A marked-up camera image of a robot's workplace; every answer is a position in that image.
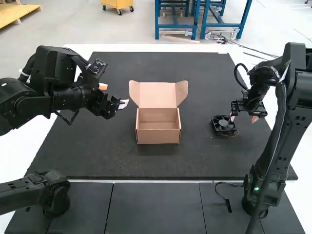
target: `box flap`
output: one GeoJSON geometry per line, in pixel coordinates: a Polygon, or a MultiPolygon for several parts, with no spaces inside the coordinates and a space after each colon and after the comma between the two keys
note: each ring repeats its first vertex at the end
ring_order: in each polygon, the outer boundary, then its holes
{"type": "Polygon", "coordinates": [[[174,108],[187,96],[188,82],[129,82],[129,95],[139,108],[174,108]]]}
{"type": "Polygon", "coordinates": [[[137,106],[140,106],[140,83],[134,80],[129,81],[129,95],[137,106]]]}
{"type": "Polygon", "coordinates": [[[181,102],[187,97],[189,83],[186,80],[180,81],[175,84],[175,96],[176,106],[180,105],[181,102]]]}

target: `blue shelf frame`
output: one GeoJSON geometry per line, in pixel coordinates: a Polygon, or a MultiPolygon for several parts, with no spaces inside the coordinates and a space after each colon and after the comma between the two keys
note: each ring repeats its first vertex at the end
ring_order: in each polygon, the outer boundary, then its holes
{"type": "Polygon", "coordinates": [[[225,4],[226,4],[226,0],[222,0],[220,2],[215,2],[215,1],[210,1],[210,0],[205,0],[204,3],[201,2],[200,5],[204,5],[205,9],[204,9],[204,16],[203,16],[203,21],[202,21],[202,25],[201,25],[201,32],[200,32],[200,39],[204,39],[205,38],[205,32],[206,32],[206,28],[207,27],[229,27],[229,28],[238,28],[239,32],[236,35],[237,39],[240,39],[242,34],[243,34],[243,30],[245,27],[245,23],[247,20],[247,16],[250,10],[250,6],[252,4],[253,0],[247,0],[246,2],[246,6],[245,6],[245,10],[241,19],[240,23],[225,23],[221,16],[223,16],[224,13],[224,9],[225,9],[225,4]],[[222,10],[220,12],[220,14],[218,12],[216,12],[214,10],[214,6],[221,6],[222,10]],[[207,23],[207,16],[208,16],[208,11],[211,11],[212,15],[214,16],[214,18],[216,19],[217,23],[207,23]]]}
{"type": "MultiPolygon", "coordinates": [[[[206,5],[206,0],[201,0],[200,1],[200,6],[205,7],[205,5],[206,5]]],[[[223,16],[223,13],[224,13],[224,10],[225,10],[225,5],[226,5],[226,0],[213,1],[213,2],[211,2],[211,5],[212,6],[222,7],[220,15],[223,16]]],[[[192,16],[195,15],[196,7],[197,7],[197,0],[193,0],[192,10],[191,10],[191,15],[192,16]]]]}
{"type": "Polygon", "coordinates": [[[155,0],[155,39],[159,39],[159,29],[166,28],[166,29],[192,29],[192,40],[196,38],[197,32],[197,22],[199,18],[199,8],[200,5],[196,6],[195,8],[195,17],[193,24],[178,24],[177,17],[176,17],[176,7],[185,8],[185,17],[189,15],[189,7],[190,7],[190,0],[155,0]],[[173,16],[173,24],[159,24],[158,17],[160,16],[160,8],[161,7],[171,7],[172,16],[173,16]]]}

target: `black table panel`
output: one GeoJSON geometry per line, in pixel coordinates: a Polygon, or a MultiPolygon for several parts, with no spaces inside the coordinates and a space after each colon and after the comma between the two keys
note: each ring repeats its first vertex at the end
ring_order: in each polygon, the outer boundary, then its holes
{"type": "MultiPolygon", "coordinates": [[[[65,215],[51,220],[38,206],[20,209],[5,234],[243,234],[250,220],[243,189],[218,187],[229,213],[214,183],[72,183],[70,191],[65,215]]],[[[254,234],[304,233],[284,193],[254,234]]]]}
{"type": "MultiPolygon", "coordinates": [[[[215,183],[201,183],[200,192],[207,233],[243,234],[250,216],[241,205],[243,188],[219,185],[218,192],[230,200],[232,213],[215,193],[215,183]]],[[[257,223],[254,234],[304,234],[304,230],[284,192],[277,207],[271,207],[265,219],[257,223]]]]}
{"type": "Polygon", "coordinates": [[[205,234],[199,184],[116,183],[106,234],[205,234]]]}
{"type": "MultiPolygon", "coordinates": [[[[189,94],[180,105],[181,143],[137,145],[132,101],[110,120],[82,110],[72,126],[56,120],[28,172],[55,169],[82,179],[242,180],[261,155],[271,132],[265,120],[252,124],[240,113],[239,135],[233,138],[216,136],[209,123],[212,115],[229,114],[231,101],[241,98],[228,54],[94,52],[95,58],[108,62],[100,81],[121,98],[129,98],[131,79],[188,80],[189,94]]],[[[297,179],[291,167],[289,179],[297,179]]]]}
{"type": "Polygon", "coordinates": [[[71,183],[71,208],[47,234],[103,234],[112,191],[112,183],[71,183]]]}
{"type": "Polygon", "coordinates": [[[5,234],[103,234],[113,183],[71,183],[71,207],[50,219],[39,206],[17,210],[5,234]]]}

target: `cardboard box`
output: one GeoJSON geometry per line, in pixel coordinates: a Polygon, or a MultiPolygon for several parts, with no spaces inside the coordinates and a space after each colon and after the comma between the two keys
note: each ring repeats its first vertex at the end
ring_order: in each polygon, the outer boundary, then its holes
{"type": "Polygon", "coordinates": [[[179,144],[181,121],[178,105],[186,98],[188,82],[129,82],[129,94],[136,103],[138,144],[179,144]]]}

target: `black computer fan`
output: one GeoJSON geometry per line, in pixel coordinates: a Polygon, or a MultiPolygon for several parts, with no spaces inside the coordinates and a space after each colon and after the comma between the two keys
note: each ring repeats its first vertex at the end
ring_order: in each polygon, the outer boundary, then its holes
{"type": "Polygon", "coordinates": [[[212,116],[211,123],[217,134],[234,135],[237,130],[230,116],[212,116]]]}

